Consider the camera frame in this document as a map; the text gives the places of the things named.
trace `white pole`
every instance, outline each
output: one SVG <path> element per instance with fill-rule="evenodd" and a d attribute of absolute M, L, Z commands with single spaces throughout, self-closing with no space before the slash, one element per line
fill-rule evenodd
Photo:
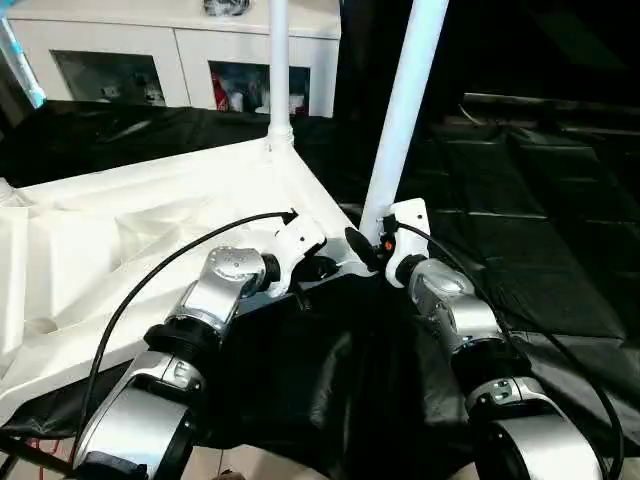
<path fill-rule="evenodd" d="M 396 198 L 448 4 L 448 0 L 414 0 L 411 7 L 360 221 L 360 231 L 372 245 L 380 244 L 379 219 Z"/>
<path fill-rule="evenodd" d="M 269 145 L 290 145 L 293 130 L 289 123 L 289 12 L 288 0 L 271 0 L 271 64 L 269 95 L 271 122 Z"/>

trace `black cloth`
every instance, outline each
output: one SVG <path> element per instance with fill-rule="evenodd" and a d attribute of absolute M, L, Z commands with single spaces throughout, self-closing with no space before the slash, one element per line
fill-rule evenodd
<path fill-rule="evenodd" d="M 267 122 L 50 102 L 0 143 L 0 175 L 26 186 L 259 138 Z M 377 139 L 326 119 L 293 126 L 301 157 L 357 221 Z M 584 362 L 617 407 L 630 456 L 640 447 L 638 145 L 433 127 L 414 133 L 397 196 L 424 198 L 432 234 L 458 252 L 492 301 L 533 317 Z M 345 277 L 309 297 L 310 312 L 290 299 L 238 320 L 203 443 L 251 443 L 332 478 L 446 478 L 468 463 L 458 388 L 406 296 L 380 278 Z M 543 337 L 517 317 L 505 321 L 546 388 L 610 455 L 606 416 L 588 385 Z M 121 371 L 102 377 L 103 394 Z M 3 430 L 69 435 L 82 387 L 28 402 Z"/>

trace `white clamp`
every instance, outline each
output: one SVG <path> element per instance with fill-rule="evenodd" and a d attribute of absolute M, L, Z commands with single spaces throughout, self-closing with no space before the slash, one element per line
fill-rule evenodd
<path fill-rule="evenodd" d="M 424 200 L 421 198 L 414 198 L 412 200 L 394 203 L 389 207 L 387 215 L 395 215 L 398 222 L 411 225 L 412 227 L 418 228 L 427 234 L 430 233 L 429 219 L 427 218 L 427 207 L 424 204 Z M 421 254 L 428 258 L 429 250 L 427 250 L 427 246 L 429 242 L 420 235 L 416 235 L 404 228 L 398 229 L 394 235 L 395 249 L 393 251 L 393 255 L 387 262 L 385 276 L 391 285 L 396 288 L 402 288 L 404 285 L 402 285 L 396 278 L 398 265 L 400 265 L 400 262 L 409 255 Z"/>
<path fill-rule="evenodd" d="M 277 232 L 263 253 L 269 253 L 278 260 L 280 280 L 271 283 L 266 294 L 276 298 L 287 293 L 295 266 L 309 250 L 322 245 L 325 239 L 318 224 L 308 215 L 299 215 Z"/>

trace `black cable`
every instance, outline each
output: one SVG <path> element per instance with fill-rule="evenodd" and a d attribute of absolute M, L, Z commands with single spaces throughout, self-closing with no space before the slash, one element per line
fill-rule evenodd
<path fill-rule="evenodd" d="M 107 342 L 109 341 L 109 337 L 113 332 L 113 329 L 118 323 L 118 320 L 129 306 L 133 298 L 144 288 L 144 286 L 151 281 L 153 277 L 155 277 L 164 267 L 173 262 L 176 258 L 180 257 L 184 253 L 189 250 L 197 247 L 198 245 L 206 242 L 207 240 L 212 239 L 215 236 L 218 236 L 232 228 L 238 227 L 240 225 L 244 225 L 245 223 L 254 222 L 256 220 L 262 220 L 264 218 L 282 218 L 285 223 L 292 220 L 296 217 L 296 214 L 293 212 L 273 212 L 273 213 L 261 213 L 259 215 L 252 215 L 251 217 L 243 218 L 241 220 L 236 220 L 235 222 L 231 222 L 224 227 L 220 227 L 212 232 L 209 232 L 197 239 L 193 242 L 188 243 L 184 247 L 176 250 L 167 258 L 165 258 L 162 262 L 160 262 L 153 270 L 151 270 L 145 277 L 138 282 L 138 284 L 133 287 L 133 289 L 127 294 L 125 299 L 120 303 L 116 311 L 111 316 L 109 323 L 107 323 L 107 327 L 104 329 L 104 333 L 102 334 L 102 338 L 100 339 L 100 343 L 98 344 L 98 348 L 96 350 L 95 356 L 93 357 L 93 363 L 91 364 L 91 372 L 89 373 L 89 377 L 87 379 L 87 389 L 84 392 L 84 397 L 82 398 L 82 408 L 80 410 L 80 418 L 78 420 L 78 431 L 76 432 L 75 441 L 73 444 L 73 451 L 70 458 L 70 461 L 73 462 L 73 457 L 75 457 L 76 449 L 80 445 L 80 436 L 82 435 L 82 430 L 84 429 L 85 422 L 87 420 L 87 416 L 89 413 L 89 406 L 91 404 L 91 397 L 93 396 L 93 390 L 95 388 L 96 379 L 98 377 L 98 371 L 100 369 L 100 364 L 102 363 L 102 357 L 104 356 L 104 351 L 107 348 Z"/>
<path fill-rule="evenodd" d="M 489 298 L 487 293 L 484 291 L 484 289 L 478 284 L 478 282 L 476 282 L 473 279 L 471 275 L 469 275 L 469 273 L 467 272 L 467 269 L 464 267 L 462 262 L 458 260 L 458 258 L 446 246 L 442 244 L 442 242 L 435 240 L 431 235 L 423 232 L 419 228 L 413 227 L 411 225 L 407 225 L 406 223 L 396 221 L 395 226 L 397 228 L 404 228 L 405 230 L 409 230 L 410 232 L 413 232 L 416 235 L 421 236 L 425 240 L 433 243 L 469 279 L 469 281 L 473 284 L 475 289 L 482 295 L 482 297 L 484 297 L 484 300 L 487 302 L 487 304 L 492 310 L 500 311 L 503 314 L 515 316 L 519 320 L 526 323 L 529 327 L 532 327 L 537 333 L 544 336 L 547 340 L 549 340 L 549 342 L 551 342 L 551 344 L 562 355 L 564 355 L 564 357 L 567 359 L 567 361 L 573 367 L 573 369 L 576 370 L 580 374 L 580 376 L 582 376 L 582 378 L 591 386 L 593 391 L 596 393 L 596 395 L 600 399 L 600 402 L 602 403 L 602 406 L 607 412 L 607 415 L 609 416 L 609 421 L 611 422 L 611 429 L 614 431 L 617 437 L 616 438 L 617 448 L 616 448 L 616 454 L 614 456 L 611 467 L 609 468 L 608 474 L 605 475 L 605 472 L 603 471 L 603 475 L 605 475 L 605 477 L 608 478 L 609 480 L 617 480 L 620 477 L 620 473 L 622 472 L 622 466 L 624 462 L 624 432 L 622 430 L 620 418 L 618 417 L 618 414 L 615 408 L 613 407 L 611 400 L 609 399 L 606 392 L 604 391 L 604 389 L 599 385 L 599 383 L 596 380 L 593 379 L 589 371 L 580 362 L 580 360 L 578 360 L 578 358 L 567 347 L 565 347 L 562 344 L 562 342 L 560 342 L 551 332 L 549 332 L 539 322 L 531 318 L 528 318 L 525 315 L 514 312 L 503 306 L 499 306 L 498 308 L 496 308 L 495 305 L 491 302 L 491 299 Z M 500 328 L 502 328 L 502 330 L 507 334 L 507 336 L 510 336 L 511 332 L 509 331 L 508 328 L 506 328 L 506 325 L 504 324 L 504 322 L 502 322 L 500 319 L 498 319 L 498 322 L 500 323 Z M 604 464 L 601 458 L 598 458 L 598 463 L 600 464 L 600 468 L 603 469 Z"/>

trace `shelf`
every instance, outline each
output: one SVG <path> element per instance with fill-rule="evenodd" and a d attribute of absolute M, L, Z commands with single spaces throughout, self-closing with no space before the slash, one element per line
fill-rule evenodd
<path fill-rule="evenodd" d="M 18 0 L 11 20 L 51 20 L 161 26 L 222 32 L 269 33 L 269 1 L 253 0 L 237 17 L 211 17 L 202 0 Z M 289 34 L 340 39 L 338 0 L 290 0 Z"/>

